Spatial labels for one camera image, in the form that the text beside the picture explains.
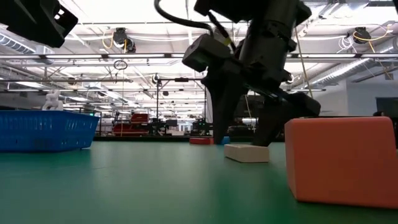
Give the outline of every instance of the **ceiling light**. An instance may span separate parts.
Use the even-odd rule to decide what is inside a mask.
[[[113,91],[107,91],[105,92],[106,95],[108,95],[109,97],[112,97],[114,99],[119,99],[121,98],[121,96]]]
[[[129,105],[129,107],[133,107],[133,108],[141,107],[141,105],[139,105],[137,103],[129,103],[128,105]]]
[[[38,83],[34,83],[34,82],[16,82],[16,83],[18,83],[20,85],[32,87],[32,88],[45,88],[45,86],[38,84]]]
[[[394,47],[389,47],[388,49],[382,50],[379,53],[386,53],[387,51],[390,51],[392,49],[394,49]]]
[[[172,58],[183,58],[184,54],[172,54]]]
[[[83,97],[69,97],[69,99],[71,99],[71,100],[75,100],[75,101],[81,101],[81,102],[85,102],[85,101],[89,101],[89,100],[87,100],[86,98],[83,98]]]
[[[81,105],[63,105],[64,108],[81,108]]]
[[[99,106],[99,107],[103,109],[112,109],[112,106]]]
[[[163,58],[164,54],[111,54],[109,58]]]
[[[0,55],[0,59],[40,59],[38,55]]]
[[[4,90],[4,91],[11,91],[11,92],[35,92],[39,90]]]
[[[102,58],[101,55],[46,55],[46,57],[48,59],[83,59],[83,58],[92,58],[92,59],[96,59],[96,58]]]
[[[201,99],[159,99],[159,101],[194,101],[194,102],[204,101],[204,100],[205,100],[204,98],[201,98]]]
[[[106,49],[100,49],[99,51],[103,51],[103,52],[106,52],[107,54],[109,54],[109,52]]]
[[[310,90],[289,90],[289,91],[294,91],[294,92],[309,92]],[[326,89],[311,89],[311,91],[326,91]]]
[[[350,58],[355,54],[302,54],[302,57],[309,58]]]

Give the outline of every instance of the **red object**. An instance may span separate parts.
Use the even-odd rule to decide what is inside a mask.
[[[190,138],[190,144],[214,144],[213,138]]]
[[[387,117],[293,119],[289,187],[303,202],[398,208],[398,155]]]
[[[116,123],[113,127],[115,136],[142,136],[148,135],[148,114],[133,114],[130,123]]]

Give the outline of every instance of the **fluorescent light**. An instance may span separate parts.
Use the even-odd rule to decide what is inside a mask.
[[[63,105],[64,108],[81,108],[81,105]]]
[[[0,55],[0,59],[40,59],[38,55]]]
[[[204,101],[205,99],[159,99],[159,101]]]
[[[39,90],[6,90],[6,91],[11,91],[11,92],[35,92]]]
[[[289,90],[289,91],[293,91],[293,92],[309,92],[310,90]],[[325,89],[311,89],[311,91],[326,91]]]
[[[183,58],[184,54],[172,54],[172,58]]]
[[[101,90],[97,90],[97,89],[92,89],[92,90],[90,90],[90,89],[78,89],[76,91],[101,91]]]
[[[303,54],[302,57],[308,58],[350,58],[355,54]]]
[[[106,52],[107,54],[109,54],[109,52],[106,49],[100,49],[100,51]]]
[[[87,100],[86,98],[83,98],[83,97],[69,97],[69,99],[71,99],[71,100],[76,100],[76,101],[82,101],[82,102],[84,102],[84,101],[89,101],[89,100]]]
[[[382,51],[380,51],[380,53],[386,53],[387,51],[390,51],[390,50],[392,50],[394,47],[389,47],[388,49],[386,49],[386,50],[382,50]]]
[[[129,107],[133,107],[133,108],[141,107],[141,105],[139,105],[137,103],[129,103],[128,105],[129,105]]]
[[[114,98],[114,99],[121,99],[122,98],[121,95],[119,95],[117,93],[114,93],[113,91],[107,91],[107,92],[105,92],[105,94],[110,96],[110,97],[112,97],[112,98]]]
[[[111,54],[109,58],[163,58],[164,54]]]
[[[184,112],[177,112],[177,115],[188,115],[188,114],[202,114],[203,111],[184,111]]]
[[[45,86],[38,84],[38,83],[34,83],[34,82],[16,82],[20,85],[24,85],[24,86],[28,86],[28,87],[32,87],[32,88],[43,88]]]
[[[48,59],[102,58],[102,55],[46,55]]]
[[[112,109],[112,106],[99,106],[99,107],[103,109]]]

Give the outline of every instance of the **blue basket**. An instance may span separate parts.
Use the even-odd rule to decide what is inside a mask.
[[[67,111],[0,111],[0,152],[62,152],[90,147],[98,120]]]

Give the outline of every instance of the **ceiling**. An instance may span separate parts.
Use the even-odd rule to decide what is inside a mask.
[[[138,54],[182,54],[190,45],[190,42],[195,40],[200,34],[205,33],[205,30],[184,27],[164,19],[156,13],[153,1],[60,0],[60,2],[79,18],[79,24],[67,37],[63,47],[60,49],[52,49],[55,54],[122,54],[123,50],[114,45],[111,48],[107,48],[111,45],[110,35],[117,27],[125,27],[127,29],[130,38],[136,44]],[[347,50],[339,46],[342,37],[348,32],[352,33],[355,27],[366,27],[372,35],[372,38],[376,38],[384,36],[386,34],[387,25],[391,25],[388,27],[389,32],[384,38],[373,42],[375,46],[395,36],[395,33],[398,32],[398,25],[396,25],[395,22],[398,20],[398,15],[394,7],[369,6],[369,1],[355,2],[356,3],[342,4],[337,11],[329,14],[326,19],[319,19],[318,17],[318,13],[326,6],[324,1],[306,2],[306,5],[311,8],[313,16],[309,21],[305,21],[297,27],[300,34],[299,41],[302,53],[335,54],[338,52],[343,54],[350,53],[353,47],[358,52],[369,51],[370,48],[368,44],[353,44]],[[194,21],[209,22],[207,17],[203,17],[193,11],[194,4],[194,0],[163,0],[161,2],[162,8],[174,16],[185,19],[188,18]],[[234,34],[233,37],[235,41],[243,39],[246,35],[248,25],[245,22],[233,24],[222,16],[217,15],[217,18],[228,31]],[[15,37],[7,33],[4,29],[0,30],[0,33],[10,35],[28,47],[35,48],[37,45],[37,43]],[[18,52],[2,45],[0,45],[0,52],[3,54],[18,54]],[[123,71],[114,69],[114,61],[114,59],[109,59],[105,62],[99,61],[98,59],[68,60],[67,58],[62,58],[55,60],[51,65],[37,63],[33,60],[8,60],[7,63],[17,67],[22,66],[24,69],[28,69],[28,71],[43,77],[45,73],[47,73],[47,76],[51,74],[50,78],[58,80],[71,77],[87,80],[87,82],[84,83],[78,82],[76,85],[61,83],[57,88],[83,90],[90,88],[88,83],[91,83],[91,85],[99,85],[104,89],[126,89],[126,91],[119,91],[117,93],[128,100],[130,104],[134,105],[136,110],[141,109],[142,111],[155,107],[156,92],[143,91],[143,89],[155,89],[155,85],[152,83],[152,77],[155,74],[158,74],[160,78],[202,78],[205,75],[204,73],[193,72],[192,69],[184,66],[180,62],[180,58],[127,59],[126,61],[129,66]],[[318,74],[328,70],[334,65],[336,65],[336,62],[304,63],[304,67],[307,69],[310,78],[316,77]],[[294,88],[303,82],[303,66],[299,61],[286,63],[285,69],[295,77],[295,82],[293,85],[284,85],[282,86],[283,88]],[[119,80],[129,79],[132,80],[132,82],[115,83],[114,80],[111,82],[90,81],[90,79],[115,79],[116,74]],[[181,114],[194,113],[194,111],[201,113],[204,107],[204,103],[202,102],[205,99],[202,88],[203,86],[199,82],[169,82],[163,87],[162,91],[177,91],[169,91],[168,96],[164,96],[162,93],[160,94],[160,99],[164,103],[161,106],[161,112],[164,114],[169,113],[172,107],[173,111],[179,111]],[[94,92],[89,91],[85,94],[80,94],[80,97],[88,97],[88,102],[94,102],[101,106],[111,102],[120,103],[120,101],[114,101],[111,97],[98,96],[94,94]],[[176,101],[176,99],[180,99],[181,104],[177,104],[176,102],[178,101]],[[85,101],[72,101],[76,103],[86,103]]]

